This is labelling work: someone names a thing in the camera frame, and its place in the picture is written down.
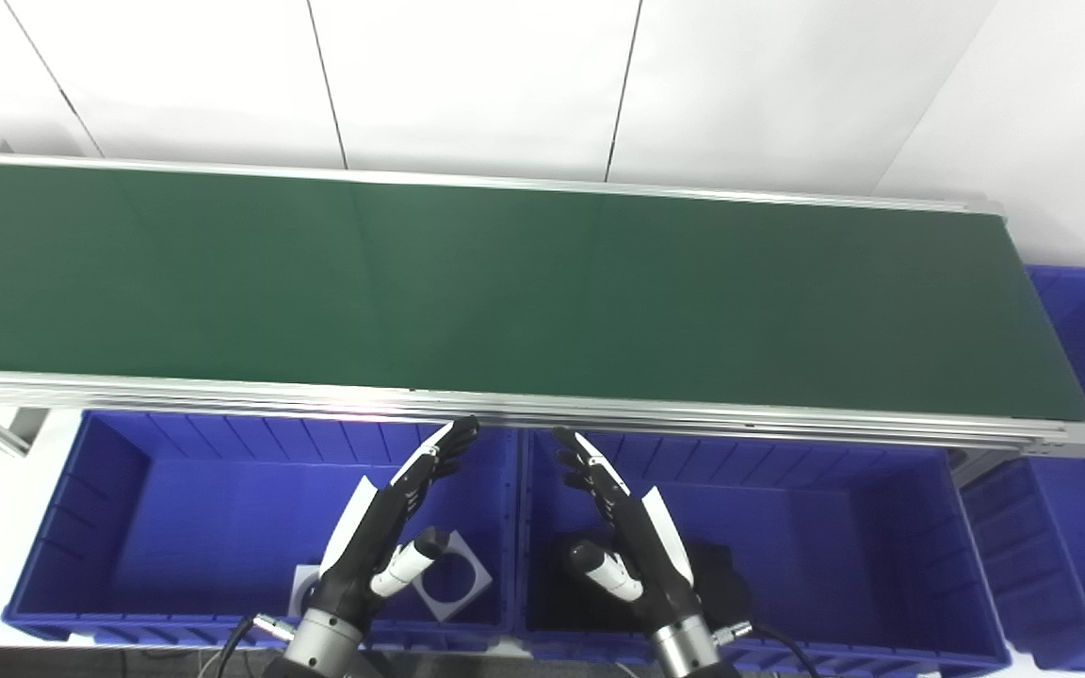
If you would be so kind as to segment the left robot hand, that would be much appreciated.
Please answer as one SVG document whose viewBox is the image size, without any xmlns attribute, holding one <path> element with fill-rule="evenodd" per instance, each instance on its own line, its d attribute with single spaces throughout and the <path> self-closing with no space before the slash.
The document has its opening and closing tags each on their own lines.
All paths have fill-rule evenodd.
<svg viewBox="0 0 1085 678">
<path fill-rule="evenodd" d="M 460 455 L 477 436 L 478 418 L 461 417 L 419 444 L 383 488 L 370 479 L 359 481 L 327 543 L 318 583 L 307 601 L 309 612 L 366 632 L 387 598 L 446 553 L 449 530 L 427 527 L 406 543 L 400 537 L 405 524 L 425 503 L 430 486 L 457 472 Z"/>
</svg>

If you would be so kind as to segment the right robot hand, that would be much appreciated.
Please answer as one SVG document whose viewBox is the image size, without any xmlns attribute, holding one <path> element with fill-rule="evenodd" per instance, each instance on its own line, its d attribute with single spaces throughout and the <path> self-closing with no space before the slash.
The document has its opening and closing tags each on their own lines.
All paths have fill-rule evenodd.
<svg viewBox="0 0 1085 678">
<path fill-rule="evenodd" d="M 588 494 L 614 532 L 610 546 L 590 538 L 565 546 L 569 571 L 627 605 L 641 634 L 702 615 L 688 554 L 658 491 L 633 492 L 607 455 L 576 430 L 552 433 L 561 446 L 557 460 L 567 468 L 564 484 Z"/>
</svg>

